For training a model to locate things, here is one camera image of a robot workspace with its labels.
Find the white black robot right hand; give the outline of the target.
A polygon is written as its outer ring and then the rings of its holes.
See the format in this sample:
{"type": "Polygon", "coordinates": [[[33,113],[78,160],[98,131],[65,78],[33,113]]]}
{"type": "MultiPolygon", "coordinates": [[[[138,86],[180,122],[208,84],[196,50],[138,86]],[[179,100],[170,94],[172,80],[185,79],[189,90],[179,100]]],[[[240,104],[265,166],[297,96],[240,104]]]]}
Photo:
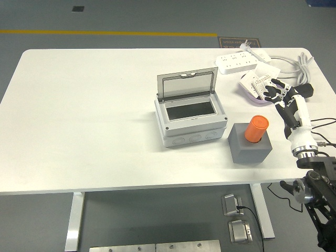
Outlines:
{"type": "Polygon", "coordinates": [[[285,123],[284,133],[291,143],[293,156],[298,159],[317,156],[318,145],[311,133],[305,98],[294,87],[278,79],[272,78],[265,88],[265,100],[275,105],[285,123]]]}

